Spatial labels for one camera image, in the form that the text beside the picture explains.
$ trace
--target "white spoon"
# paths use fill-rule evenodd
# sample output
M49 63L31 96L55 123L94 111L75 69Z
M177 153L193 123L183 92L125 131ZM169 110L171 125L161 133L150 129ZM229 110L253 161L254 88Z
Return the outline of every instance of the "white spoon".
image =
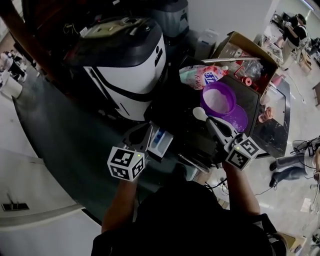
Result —
M193 110L192 110L192 113L194 115L194 117L198 120L201 120L201 121L206 121L208 116L206 115L206 112L205 110L200 107L200 106L197 106L195 107Z

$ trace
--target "blue label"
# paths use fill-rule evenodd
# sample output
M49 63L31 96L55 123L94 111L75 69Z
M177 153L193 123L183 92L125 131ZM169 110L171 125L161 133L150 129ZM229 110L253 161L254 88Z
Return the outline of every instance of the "blue label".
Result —
M218 80L218 77L212 72L204 73L203 75L204 75L205 85Z

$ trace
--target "jeans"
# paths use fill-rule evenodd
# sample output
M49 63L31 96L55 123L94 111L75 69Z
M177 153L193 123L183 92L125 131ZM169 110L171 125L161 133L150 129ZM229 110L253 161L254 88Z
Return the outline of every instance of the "jeans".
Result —
M282 57L283 57L283 65L287 62L287 60L289 59L289 56L291 54L291 52L296 49L297 46L295 46L290 40L289 38L287 38L283 44L282 47Z
M314 46L311 48L311 50L308 53L311 56L311 55L315 54L318 50L319 50L319 46Z
M293 156L278 158L275 161L278 169L288 166L290 167L283 171L275 172L272 177L277 183L279 183L282 180L293 181L306 176L307 172L305 170L304 160L305 153L298 153Z

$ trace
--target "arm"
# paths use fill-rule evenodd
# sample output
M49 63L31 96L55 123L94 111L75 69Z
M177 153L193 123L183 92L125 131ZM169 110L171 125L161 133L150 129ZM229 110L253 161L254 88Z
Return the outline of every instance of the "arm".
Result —
M320 171L320 147L315 152L315 169Z
M223 163L228 180L230 209L246 215L259 215L260 206L252 192L247 176L228 163Z
M131 223L136 199L137 181L121 180L110 208L106 211L101 232L118 229Z
M7 65L7 62L8 62L8 56L4 53L1 53L0 54L0 59L2 60L2 65L3 67L5 67Z
M293 35L294 38L298 38L297 34L294 32L294 29L292 28L292 26L285 26L289 32L291 33L291 35Z

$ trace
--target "purple bowl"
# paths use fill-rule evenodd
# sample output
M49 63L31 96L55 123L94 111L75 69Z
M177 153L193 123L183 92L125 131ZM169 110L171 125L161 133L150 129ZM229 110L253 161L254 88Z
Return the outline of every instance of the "purple bowl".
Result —
M222 119L229 122L239 133L243 132L248 125L247 113L239 105L236 105L234 111L231 114L222 117Z
M226 97L227 103L229 105L229 112L219 113L219 112L214 111L213 109L211 109L207 105L207 103L205 102L205 99L204 99L204 93L206 91L212 90L212 89L219 90L220 93ZM232 111L235 110L236 104L237 104L237 100L236 100L235 92L223 82L216 81L216 82L208 83L202 90L201 98L200 98L200 105L204 109L205 113L208 116L214 116L217 118L225 117L225 116L229 115Z

